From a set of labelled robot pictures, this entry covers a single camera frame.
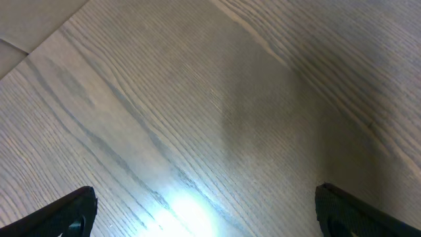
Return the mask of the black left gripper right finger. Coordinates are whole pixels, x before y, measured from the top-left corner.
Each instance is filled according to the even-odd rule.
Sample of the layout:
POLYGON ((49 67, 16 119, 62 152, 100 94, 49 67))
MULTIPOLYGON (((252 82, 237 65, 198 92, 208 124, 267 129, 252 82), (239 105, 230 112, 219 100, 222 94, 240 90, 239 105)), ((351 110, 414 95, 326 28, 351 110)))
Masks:
POLYGON ((330 183, 316 187, 316 218, 324 236, 410 236, 420 230, 330 183))

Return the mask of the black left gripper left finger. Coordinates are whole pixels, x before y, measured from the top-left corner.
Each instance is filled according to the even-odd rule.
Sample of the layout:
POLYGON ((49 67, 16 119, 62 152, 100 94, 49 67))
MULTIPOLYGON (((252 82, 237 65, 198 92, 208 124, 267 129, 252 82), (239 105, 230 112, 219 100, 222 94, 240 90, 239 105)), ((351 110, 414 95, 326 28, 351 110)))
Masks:
POLYGON ((2 236, 89 237, 97 214, 91 186, 83 186, 41 209, 1 228, 2 236))

